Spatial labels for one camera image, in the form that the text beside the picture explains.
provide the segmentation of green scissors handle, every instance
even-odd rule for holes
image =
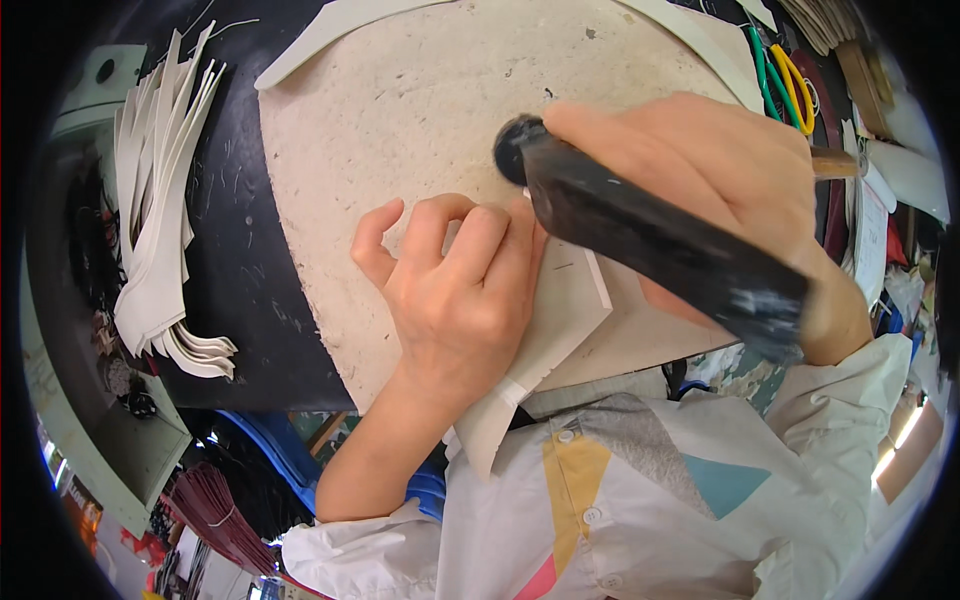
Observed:
[[[767,81],[771,80],[774,83],[774,87],[777,89],[777,93],[783,99],[783,106],[786,110],[787,116],[790,117],[792,122],[791,125],[799,129],[800,116],[793,108],[793,104],[790,102],[789,96],[787,96],[786,87],[783,86],[783,82],[780,80],[780,73],[777,72],[777,67],[775,67],[773,63],[767,59],[767,55],[763,51],[763,42],[760,41],[760,36],[756,32],[756,28],[748,27],[747,34],[750,36],[750,44],[754,47],[756,82],[760,85],[760,94],[763,95],[763,106],[767,110],[767,116],[783,122],[783,119],[780,118],[780,114],[777,112],[777,105],[774,104],[773,96],[770,95],[770,85],[768,85]]]

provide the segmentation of table surface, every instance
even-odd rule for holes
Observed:
[[[204,125],[186,189],[196,238],[186,251],[190,280],[183,287],[187,323],[201,336],[227,335],[239,347],[236,376],[200,379],[171,361],[158,364],[178,406],[246,411],[351,410],[353,403],[321,342],[287,250],[267,174],[253,81],[296,39],[325,0],[173,0],[141,2],[118,15],[97,43],[147,44],[143,72],[166,52],[174,28],[191,48],[211,19],[237,25],[212,38],[204,59],[228,70]],[[674,0],[699,9],[700,0]],[[746,21],[734,0],[704,0],[707,12],[734,24]],[[768,2],[778,23],[787,19],[801,47],[827,82],[838,118],[850,102],[835,58],[824,59],[803,40],[782,7]],[[814,142],[826,146],[822,121]],[[818,239],[826,220],[827,185],[817,186]]]

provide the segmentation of pink patch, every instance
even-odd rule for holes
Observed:
[[[553,564],[553,555],[551,554],[546,557],[543,566],[534,573],[534,576],[527,582],[527,585],[523,587],[520,593],[514,597],[514,600],[537,600],[537,598],[542,598],[556,583],[557,567]]]

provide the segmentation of blue triangle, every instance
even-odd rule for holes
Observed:
[[[717,519],[743,504],[770,476],[765,468],[717,463],[683,453],[681,456],[693,483]]]

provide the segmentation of yellow scissors handle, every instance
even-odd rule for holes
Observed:
[[[800,74],[800,71],[797,70],[797,65],[786,56],[786,53],[783,52],[783,49],[780,48],[779,44],[774,44],[770,46],[770,54],[774,55],[774,60],[777,62],[777,67],[780,68],[780,74],[783,77],[783,86],[786,87],[786,93],[790,96],[790,103],[793,104],[794,109],[797,111],[797,119],[800,120],[800,103],[797,102],[797,92],[794,91],[794,85],[790,83],[790,80],[793,80],[797,83],[796,87],[800,89],[800,93],[804,97],[804,112],[805,119],[798,123],[800,133],[803,135],[810,135],[813,133],[814,120],[813,120],[813,99],[810,98],[810,90],[806,88],[806,83],[804,82],[804,76]]]

